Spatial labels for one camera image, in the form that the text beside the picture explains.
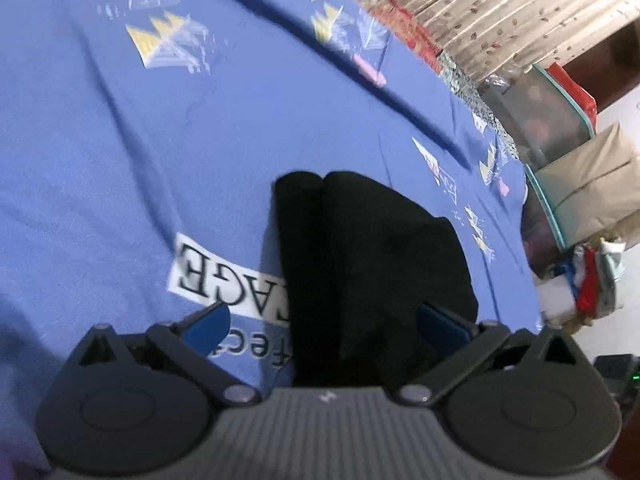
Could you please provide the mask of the black pants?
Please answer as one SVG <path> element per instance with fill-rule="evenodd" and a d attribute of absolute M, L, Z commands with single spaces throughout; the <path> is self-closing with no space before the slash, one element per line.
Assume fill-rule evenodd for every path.
<path fill-rule="evenodd" d="M 294 386 L 396 389 L 437 361 L 424 307 L 476 322 L 448 219 L 349 171 L 291 172 L 273 191 Z"/>

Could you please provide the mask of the pile of colourful clothes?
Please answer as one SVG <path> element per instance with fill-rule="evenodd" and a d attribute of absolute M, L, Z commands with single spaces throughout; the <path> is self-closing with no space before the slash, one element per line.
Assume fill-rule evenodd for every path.
<path fill-rule="evenodd" d="M 573 295 L 580 296 L 582 299 L 587 297 L 590 304 L 593 304 L 598 285 L 608 286 L 616 283 L 617 289 L 620 288 L 620 282 L 626 273 L 623 264 L 625 250 L 626 243 L 620 238 L 617 240 L 600 238 L 594 246 L 578 245 L 570 258 L 558 263 L 552 269 L 547 281 L 564 275 L 570 282 Z"/>

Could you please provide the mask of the beige fabric bag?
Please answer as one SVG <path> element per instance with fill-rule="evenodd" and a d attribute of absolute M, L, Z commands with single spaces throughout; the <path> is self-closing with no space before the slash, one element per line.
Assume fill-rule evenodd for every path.
<path fill-rule="evenodd" d="M 535 174 L 568 247 L 639 244 L 639 149 L 619 122 Z"/>

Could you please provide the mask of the clear teal-rimmed storage bin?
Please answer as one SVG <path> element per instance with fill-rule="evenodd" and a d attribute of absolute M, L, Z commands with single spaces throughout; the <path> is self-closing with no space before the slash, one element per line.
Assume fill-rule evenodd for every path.
<path fill-rule="evenodd" d="M 492 75 L 480 96 L 512 138 L 525 166 L 528 196 L 521 234 L 530 268 L 538 276 L 566 253 L 568 245 L 536 172 L 594 137 L 586 113 L 538 65 L 514 81 Z"/>

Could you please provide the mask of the blue patterned bedsheet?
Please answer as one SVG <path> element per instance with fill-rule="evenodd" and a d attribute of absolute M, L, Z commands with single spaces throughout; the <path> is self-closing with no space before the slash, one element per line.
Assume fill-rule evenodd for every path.
<path fill-rule="evenodd" d="M 350 170 L 450 220 L 482 318 L 538 324 L 523 165 L 352 0 L 1 0 L 1 453 L 96 323 L 221 300 L 213 360 L 292 379 L 273 182 Z"/>

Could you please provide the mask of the leaf patterned curtain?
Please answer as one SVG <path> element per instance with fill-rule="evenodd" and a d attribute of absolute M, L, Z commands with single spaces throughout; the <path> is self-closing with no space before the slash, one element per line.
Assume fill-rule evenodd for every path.
<path fill-rule="evenodd" d="M 564 65 L 639 16 L 639 0 L 390 1 L 476 82 L 507 65 Z"/>

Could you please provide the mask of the red floral quilt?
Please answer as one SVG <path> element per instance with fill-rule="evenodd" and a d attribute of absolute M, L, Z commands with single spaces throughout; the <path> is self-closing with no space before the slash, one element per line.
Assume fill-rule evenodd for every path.
<path fill-rule="evenodd" d="M 480 97 L 476 85 L 454 59 L 432 38 L 426 27 L 397 0 L 355 0 L 388 28 L 414 54 L 431 67 L 446 86 L 462 99 L 472 112 L 494 128 L 506 151 L 518 159 L 518 149 L 501 122 Z"/>

